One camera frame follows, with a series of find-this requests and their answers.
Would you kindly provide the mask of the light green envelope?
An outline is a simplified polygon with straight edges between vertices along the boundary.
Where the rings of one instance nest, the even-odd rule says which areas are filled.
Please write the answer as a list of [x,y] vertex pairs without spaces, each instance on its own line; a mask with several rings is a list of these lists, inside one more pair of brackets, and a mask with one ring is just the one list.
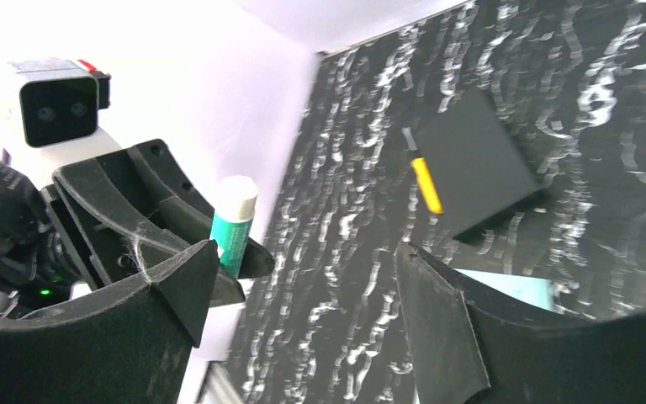
[[548,279],[460,268],[457,271],[527,304],[553,311],[552,282]]

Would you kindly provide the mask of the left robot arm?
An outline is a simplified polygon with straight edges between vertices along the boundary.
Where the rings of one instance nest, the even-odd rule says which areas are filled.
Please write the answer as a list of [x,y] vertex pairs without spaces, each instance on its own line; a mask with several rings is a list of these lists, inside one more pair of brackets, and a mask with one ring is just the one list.
[[212,236],[213,206],[166,143],[152,140],[55,170],[35,187],[0,162],[0,292],[19,318],[176,257]]

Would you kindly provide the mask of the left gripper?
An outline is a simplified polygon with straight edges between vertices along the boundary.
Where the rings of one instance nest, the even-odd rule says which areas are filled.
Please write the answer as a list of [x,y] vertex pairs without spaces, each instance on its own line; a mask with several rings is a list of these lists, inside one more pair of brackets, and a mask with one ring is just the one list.
[[60,167],[40,191],[68,268],[92,290],[210,238],[214,208],[164,141],[124,154]]

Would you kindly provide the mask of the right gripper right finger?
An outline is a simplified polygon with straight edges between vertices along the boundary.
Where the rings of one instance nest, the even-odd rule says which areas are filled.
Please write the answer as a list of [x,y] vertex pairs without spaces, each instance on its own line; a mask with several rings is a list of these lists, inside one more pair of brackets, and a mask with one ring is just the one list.
[[646,403],[646,311],[604,322],[527,304],[411,242],[395,270],[423,403]]

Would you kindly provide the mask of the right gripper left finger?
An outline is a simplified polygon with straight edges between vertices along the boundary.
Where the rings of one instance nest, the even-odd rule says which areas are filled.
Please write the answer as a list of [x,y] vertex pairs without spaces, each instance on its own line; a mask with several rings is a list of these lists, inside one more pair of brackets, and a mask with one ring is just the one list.
[[0,403],[174,403],[218,272],[201,241],[24,318],[0,318]]

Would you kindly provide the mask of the green white glue stick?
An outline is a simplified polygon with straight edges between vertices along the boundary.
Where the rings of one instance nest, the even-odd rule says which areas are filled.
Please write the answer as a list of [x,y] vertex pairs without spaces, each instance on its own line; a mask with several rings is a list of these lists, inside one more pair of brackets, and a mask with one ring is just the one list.
[[259,189],[252,178],[234,175],[222,178],[215,194],[210,239],[217,243],[220,266],[238,278]]

